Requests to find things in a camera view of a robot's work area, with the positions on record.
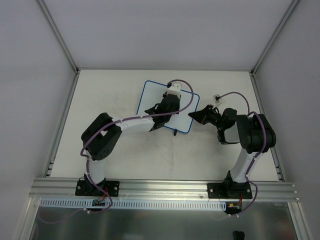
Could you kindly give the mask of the blue framed whiteboard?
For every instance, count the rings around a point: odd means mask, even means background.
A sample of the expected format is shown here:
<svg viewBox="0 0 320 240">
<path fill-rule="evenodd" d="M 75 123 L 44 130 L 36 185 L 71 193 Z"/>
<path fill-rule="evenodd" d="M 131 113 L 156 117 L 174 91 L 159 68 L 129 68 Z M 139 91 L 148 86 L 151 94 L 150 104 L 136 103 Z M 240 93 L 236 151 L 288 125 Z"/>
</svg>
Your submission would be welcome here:
<svg viewBox="0 0 320 240">
<path fill-rule="evenodd" d="M 145 110 L 150 109 L 155 104 L 158 104 L 163 99 L 163 94 L 168 88 L 165 84 L 147 80 L 144 83 L 142 93 L 140 96 L 139 104 L 137 107 L 137 115 L 145 115 Z M 190 90 L 184 88 L 180 91 L 180 109 L 184 108 L 191 100 L 192 93 Z M 200 96 L 197 93 L 193 94 L 193 100 L 188 108 L 179 114 L 175 114 L 170 118 L 164 127 L 177 130 L 180 133 L 188 134 L 190 132 L 193 119 L 188 115 L 189 113 L 195 112 L 199 104 Z"/>
</svg>

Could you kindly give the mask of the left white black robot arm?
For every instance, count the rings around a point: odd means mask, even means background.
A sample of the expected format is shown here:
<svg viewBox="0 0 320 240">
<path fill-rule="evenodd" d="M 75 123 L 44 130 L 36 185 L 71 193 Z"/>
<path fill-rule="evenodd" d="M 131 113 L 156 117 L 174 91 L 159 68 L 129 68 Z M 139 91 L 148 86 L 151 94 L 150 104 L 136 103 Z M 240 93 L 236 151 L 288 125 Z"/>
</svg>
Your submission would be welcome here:
<svg viewBox="0 0 320 240">
<path fill-rule="evenodd" d="M 85 173 L 77 181 L 77 196 L 112 196 L 117 194 L 112 187 L 118 187 L 118 181 L 107 180 L 101 166 L 112 153 L 120 137 L 125 134 L 154 132 L 164 127 L 174 115 L 190 113 L 195 94 L 190 94 L 188 103 L 181 107 L 181 95 L 166 91 L 161 102 L 146 109 L 142 114 L 115 119 L 103 112 L 82 133 L 80 155 L 86 158 Z"/>
</svg>

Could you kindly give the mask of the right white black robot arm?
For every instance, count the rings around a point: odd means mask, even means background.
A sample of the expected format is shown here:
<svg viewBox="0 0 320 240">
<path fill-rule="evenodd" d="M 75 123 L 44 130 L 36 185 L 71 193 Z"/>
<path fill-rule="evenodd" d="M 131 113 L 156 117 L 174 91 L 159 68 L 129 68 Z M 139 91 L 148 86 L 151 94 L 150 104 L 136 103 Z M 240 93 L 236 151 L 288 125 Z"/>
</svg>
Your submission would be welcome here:
<svg viewBox="0 0 320 240">
<path fill-rule="evenodd" d="M 233 108 L 220 113 L 213 105 L 188 115 L 201 125 L 217 128 L 222 145 L 240 144 L 241 151 L 233 168 L 221 183 L 207 184 L 209 199 L 252 199 L 250 175 L 257 160 L 276 144 L 276 134 L 264 114 L 238 114 Z"/>
</svg>

